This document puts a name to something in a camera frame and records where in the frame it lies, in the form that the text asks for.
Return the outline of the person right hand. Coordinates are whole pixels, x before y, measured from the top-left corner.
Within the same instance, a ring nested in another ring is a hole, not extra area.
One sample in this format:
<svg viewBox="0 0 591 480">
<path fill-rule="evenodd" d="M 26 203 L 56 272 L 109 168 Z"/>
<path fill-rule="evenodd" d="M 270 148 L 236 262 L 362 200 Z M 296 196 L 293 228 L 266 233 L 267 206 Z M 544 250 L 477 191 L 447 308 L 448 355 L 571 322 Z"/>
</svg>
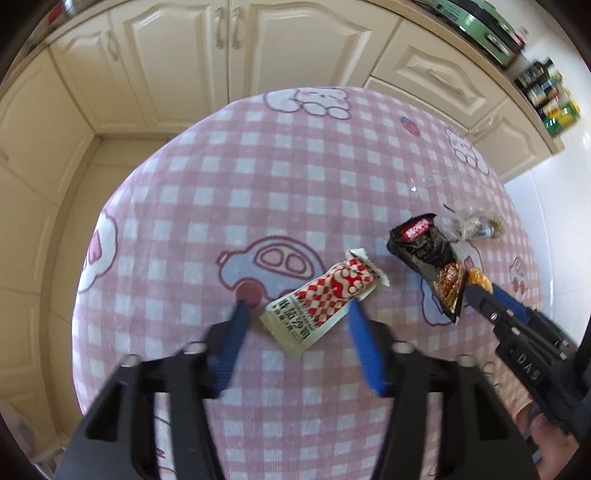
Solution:
<svg viewBox="0 0 591 480">
<path fill-rule="evenodd" d="M 537 470 L 542 480 L 556 479 L 579 448 L 577 440 L 550 423 L 543 413 L 534 415 L 534 402 L 524 405 L 514 420 L 521 433 L 529 432 L 541 451 Z"/>
</svg>

